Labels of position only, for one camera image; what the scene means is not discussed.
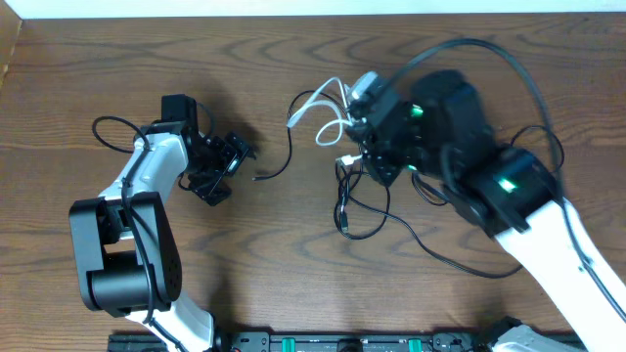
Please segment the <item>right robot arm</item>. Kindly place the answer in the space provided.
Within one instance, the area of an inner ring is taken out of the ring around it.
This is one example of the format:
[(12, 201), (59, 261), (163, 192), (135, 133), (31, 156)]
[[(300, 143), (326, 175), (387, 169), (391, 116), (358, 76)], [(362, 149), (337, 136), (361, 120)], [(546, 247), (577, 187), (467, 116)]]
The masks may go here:
[(449, 204), (536, 280), (590, 351), (625, 348), (625, 285), (596, 248), (555, 173), (495, 141), (475, 91), (462, 85), (410, 103), (352, 90), (348, 134), (388, 187), (409, 168), (442, 182)]

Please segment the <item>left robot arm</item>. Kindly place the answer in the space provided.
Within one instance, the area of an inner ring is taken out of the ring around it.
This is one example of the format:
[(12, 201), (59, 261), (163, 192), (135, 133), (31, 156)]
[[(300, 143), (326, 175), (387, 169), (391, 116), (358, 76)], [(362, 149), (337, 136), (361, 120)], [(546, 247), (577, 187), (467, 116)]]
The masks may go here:
[(180, 177), (214, 206), (221, 188), (253, 155), (235, 133), (202, 134), (196, 123), (136, 127), (128, 163), (97, 197), (76, 201), (68, 219), (85, 306), (138, 323), (170, 351), (229, 351), (227, 332), (183, 289), (182, 263), (164, 205)]

